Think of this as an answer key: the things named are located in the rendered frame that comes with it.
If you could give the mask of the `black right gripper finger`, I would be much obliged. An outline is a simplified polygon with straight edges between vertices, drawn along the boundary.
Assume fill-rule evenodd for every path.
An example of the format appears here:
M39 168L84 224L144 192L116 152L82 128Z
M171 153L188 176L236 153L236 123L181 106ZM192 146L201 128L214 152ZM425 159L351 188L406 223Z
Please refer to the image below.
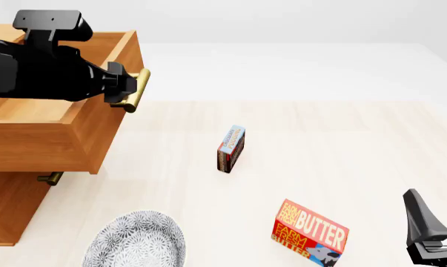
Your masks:
M442 242L447 239L447 228L431 212L416 189L403 194L408 223L406 245L422 242Z

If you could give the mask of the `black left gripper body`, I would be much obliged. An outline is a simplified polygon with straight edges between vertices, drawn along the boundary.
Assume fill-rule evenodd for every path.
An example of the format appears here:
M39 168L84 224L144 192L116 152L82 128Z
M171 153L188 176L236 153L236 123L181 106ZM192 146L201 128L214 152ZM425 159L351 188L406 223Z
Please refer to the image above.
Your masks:
M104 75L104 100L107 103L119 103L137 92L137 81L126 72L124 65L118 62L107 63L107 73Z

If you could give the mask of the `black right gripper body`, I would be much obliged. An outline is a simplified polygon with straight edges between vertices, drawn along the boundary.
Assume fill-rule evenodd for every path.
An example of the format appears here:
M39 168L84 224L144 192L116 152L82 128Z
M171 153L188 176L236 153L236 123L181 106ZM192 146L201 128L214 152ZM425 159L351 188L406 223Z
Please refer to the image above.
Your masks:
M413 264L447 267L447 245L443 245L442 242L414 242L407 240L406 244Z

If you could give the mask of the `long brass drawer handle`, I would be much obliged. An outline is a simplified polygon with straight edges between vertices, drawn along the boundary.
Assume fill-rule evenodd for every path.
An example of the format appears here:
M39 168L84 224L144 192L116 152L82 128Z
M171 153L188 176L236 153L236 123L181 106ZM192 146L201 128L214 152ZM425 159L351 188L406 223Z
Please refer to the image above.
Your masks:
M136 80L136 92L127 95L121 102L110 104L110 106L123 108L127 113L134 113L150 78L150 71L147 68L142 68L139 73L131 73L130 76Z

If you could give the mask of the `open wooden drawer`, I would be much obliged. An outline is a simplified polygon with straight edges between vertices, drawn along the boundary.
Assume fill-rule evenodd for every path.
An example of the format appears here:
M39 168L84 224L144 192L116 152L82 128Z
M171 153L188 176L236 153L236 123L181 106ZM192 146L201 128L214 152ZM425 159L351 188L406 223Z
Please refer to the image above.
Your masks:
M0 39L22 44L24 33L0 24ZM135 30L94 33L88 42L60 42L80 49L101 68L119 62L128 73L144 66ZM103 95L81 102L0 99L0 172L86 171L97 174L125 116Z

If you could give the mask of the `chocolate pudding box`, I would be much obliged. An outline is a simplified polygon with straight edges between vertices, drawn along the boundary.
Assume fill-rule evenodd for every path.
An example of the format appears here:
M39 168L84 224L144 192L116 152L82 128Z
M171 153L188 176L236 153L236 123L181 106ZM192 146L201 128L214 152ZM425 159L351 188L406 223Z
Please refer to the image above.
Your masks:
M233 125L216 153L217 170L230 173L245 146L245 128Z

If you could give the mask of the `wooden cabinet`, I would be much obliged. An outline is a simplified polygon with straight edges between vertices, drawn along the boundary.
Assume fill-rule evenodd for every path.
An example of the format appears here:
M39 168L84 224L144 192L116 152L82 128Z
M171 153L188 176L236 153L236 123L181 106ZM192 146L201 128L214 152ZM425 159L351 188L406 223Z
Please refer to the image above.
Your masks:
M13 246L20 240L50 188L37 178L53 175L42 167L25 166L35 157L23 142L39 126L11 121L12 110L23 103L23 99L0 99L0 246Z

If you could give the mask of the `flat black plate on stalk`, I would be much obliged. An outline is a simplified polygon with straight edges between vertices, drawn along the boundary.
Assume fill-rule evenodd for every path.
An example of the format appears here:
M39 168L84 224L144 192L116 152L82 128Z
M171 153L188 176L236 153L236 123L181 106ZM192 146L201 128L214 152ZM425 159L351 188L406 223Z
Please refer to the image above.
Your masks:
M13 28L25 32L24 44L52 55L58 42L87 42L93 31L78 10L19 10Z

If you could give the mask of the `red butter box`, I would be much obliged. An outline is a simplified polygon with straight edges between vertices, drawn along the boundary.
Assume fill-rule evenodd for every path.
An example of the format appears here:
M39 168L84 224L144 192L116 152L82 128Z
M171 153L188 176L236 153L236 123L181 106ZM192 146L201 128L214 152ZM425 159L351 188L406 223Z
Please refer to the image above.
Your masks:
M349 228L310 209L284 200L271 239L322 267L335 267L344 253Z

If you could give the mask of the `grey patterned bowl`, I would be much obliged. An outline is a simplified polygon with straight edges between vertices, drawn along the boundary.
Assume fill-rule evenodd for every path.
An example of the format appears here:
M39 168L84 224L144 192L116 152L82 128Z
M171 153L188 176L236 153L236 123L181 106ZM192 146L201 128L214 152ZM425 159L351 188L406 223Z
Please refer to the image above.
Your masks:
M185 254L183 232L172 217L133 211L99 231L82 267L184 267Z

